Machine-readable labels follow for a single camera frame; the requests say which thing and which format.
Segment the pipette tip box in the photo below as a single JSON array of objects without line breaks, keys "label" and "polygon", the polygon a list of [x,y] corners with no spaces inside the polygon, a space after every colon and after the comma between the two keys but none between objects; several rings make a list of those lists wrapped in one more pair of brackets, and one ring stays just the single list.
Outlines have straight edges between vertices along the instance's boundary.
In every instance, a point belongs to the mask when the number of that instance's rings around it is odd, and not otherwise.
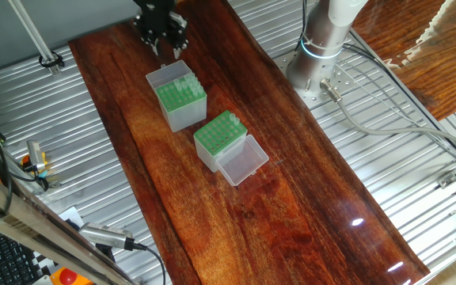
[{"label": "pipette tip box", "polygon": [[207,94],[184,61],[156,70],[146,78],[173,132],[207,117]]},{"label": "pipette tip box", "polygon": [[232,186],[239,185],[268,161],[268,155],[230,111],[200,128],[194,140],[198,157],[213,173],[221,171]]}]

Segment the corrugated metal surface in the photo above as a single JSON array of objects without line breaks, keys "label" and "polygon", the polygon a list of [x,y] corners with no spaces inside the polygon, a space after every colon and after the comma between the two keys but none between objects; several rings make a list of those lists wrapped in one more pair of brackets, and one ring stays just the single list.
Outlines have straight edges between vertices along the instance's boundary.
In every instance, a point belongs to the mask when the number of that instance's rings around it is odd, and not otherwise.
[{"label": "corrugated metal surface", "polygon": [[[302,2],[230,3],[264,50],[278,66],[285,67],[283,59],[292,56],[287,53],[295,47],[302,28]],[[41,142],[52,165],[49,180],[61,183],[60,189],[42,196],[54,211],[75,206],[84,221],[124,227],[142,243],[152,245],[70,50],[65,47],[57,52],[66,60],[60,77],[49,76],[36,60],[0,71],[0,130],[8,136],[6,147],[21,158],[27,139]],[[341,83],[350,84],[342,85],[344,101],[360,123],[381,129],[411,127],[410,120],[420,126],[437,124],[374,64],[346,51],[340,59]],[[441,189],[436,183],[456,167],[456,158],[426,135],[359,133],[326,96],[308,104],[326,135],[420,259],[433,272],[456,259],[456,184]],[[409,120],[396,114],[399,108]],[[456,135],[456,114],[442,123]],[[161,282],[161,269],[150,254],[120,250],[115,256],[130,276],[143,277],[149,284]]]},{"label": "corrugated metal surface", "polygon": [[[295,47],[302,28],[302,1],[233,0],[231,3],[258,43],[284,69],[287,63],[283,60],[289,62],[293,56],[288,52]],[[410,99],[412,95],[400,89],[372,62],[350,51],[343,51],[340,59],[343,100],[364,126],[375,129],[413,126],[396,114],[397,106],[422,127],[439,125],[424,116]],[[345,71],[372,95],[349,80]],[[346,78],[351,84],[348,87],[344,85]],[[433,274],[455,259],[456,184],[441,189],[436,181],[456,168],[456,158],[426,135],[374,136],[357,132],[329,97],[314,99],[306,102],[313,116]],[[450,121],[456,127],[456,121]],[[456,135],[451,127],[447,129]]]},{"label": "corrugated metal surface", "polygon": [[[47,179],[61,184],[40,196],[53,211],[76,207],[84,222],[130,230],[157,250],[70,49],[57,52],[66,65],[59,77],[35,59],[0,71],[6,149],[20,159],[27,153],[26,140],[40,141],[51,165]],[[161,267],[150,253],[115,249],[114,257],[135,280],[162,283]]]}]

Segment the keyboard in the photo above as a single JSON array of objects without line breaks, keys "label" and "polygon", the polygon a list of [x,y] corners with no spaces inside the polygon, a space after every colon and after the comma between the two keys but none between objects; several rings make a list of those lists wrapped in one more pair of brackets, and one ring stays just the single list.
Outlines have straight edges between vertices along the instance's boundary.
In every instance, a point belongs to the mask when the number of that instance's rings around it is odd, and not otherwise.
[{"label": "keyboard", "polygon": [[0,285],[29,285],[39,279],[33,251],[0,234]]}]

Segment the wooden tabletop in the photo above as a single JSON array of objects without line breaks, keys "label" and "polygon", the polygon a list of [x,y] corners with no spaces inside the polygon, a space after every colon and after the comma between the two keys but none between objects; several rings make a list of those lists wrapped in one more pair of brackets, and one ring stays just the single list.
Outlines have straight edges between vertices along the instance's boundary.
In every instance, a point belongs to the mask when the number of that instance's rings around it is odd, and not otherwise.
[{"label": "wooden tabletop", "polygon": [[354,29],[436,119],[456,112],[456,0],[370,0]]},{"label": "wooden tabletop", "polygon": [[[161,61],[123,23],[70,42],[174,284],[403,284],[428,269],[225,0],[182,2],[183,59],[207,119],[172,133],[146,74]],[[231,187],[193,134],[234,112],[267,155]]]}]

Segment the robotic arm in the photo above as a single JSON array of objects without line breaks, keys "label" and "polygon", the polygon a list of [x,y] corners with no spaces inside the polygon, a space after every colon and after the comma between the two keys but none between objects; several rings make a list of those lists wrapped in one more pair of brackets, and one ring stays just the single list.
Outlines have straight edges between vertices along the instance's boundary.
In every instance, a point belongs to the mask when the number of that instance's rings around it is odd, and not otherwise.
[{"label": "robotic arm", "polygon": [[287,78],[300,90],[321,93],[320,82],[329,80],[353,21],[368,0],[320,0],[309,13],[297,55],[287,68]]},{"label": "robotic arm", "polygon": [[135,17],[133,25],[142,35],[142,40],[149,44],[154,53],[159,55],[159,39],[165,38],[173,47],[175,59],[188,47],[186,28],[188,22],[174,13],[177,0],[133,0],[142,14]]}]

